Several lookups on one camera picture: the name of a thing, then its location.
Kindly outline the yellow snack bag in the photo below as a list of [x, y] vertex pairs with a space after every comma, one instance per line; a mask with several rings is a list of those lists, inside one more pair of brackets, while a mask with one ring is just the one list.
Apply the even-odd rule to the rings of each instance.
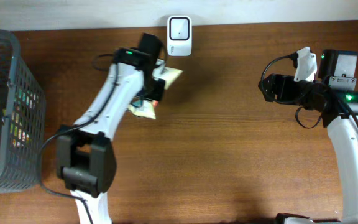
[[140, 96], [127, 109], [137, 117], [156, 119], [155, 107], [161, 102], [165, 90], [183, 73], [182, 70], [165, 66], [165, 61], [158, 59], [153, 71], [154, 88], [148, 94]]

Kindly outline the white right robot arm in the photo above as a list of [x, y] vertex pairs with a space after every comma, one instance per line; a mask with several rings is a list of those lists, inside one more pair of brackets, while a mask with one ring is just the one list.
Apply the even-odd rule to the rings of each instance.
[[326, 49], [321, 61], [309, 47], [292, 54], [295, 74], [268, 75], [258, 84], [265, 101], [296, 105], [320, 112], [334, 147], [341, 181], [343, 209], [338, 223], [358, 223], [358, 91], [355, 89], [357, 52]]

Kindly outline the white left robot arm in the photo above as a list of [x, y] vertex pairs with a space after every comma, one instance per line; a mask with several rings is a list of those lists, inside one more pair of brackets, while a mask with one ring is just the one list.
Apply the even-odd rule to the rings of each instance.
[[57, 176], [76, 202], [81, 223], [111, 223], [108, 190], [116, 176], [112, 146], [124, 113], [160, 100], [166, 81], [156, 78], [166, 62], [159, 58], [162, 41], [144, 33], [137, 47], [113, 54], [108, 76], [88, 110], [57, 137]]

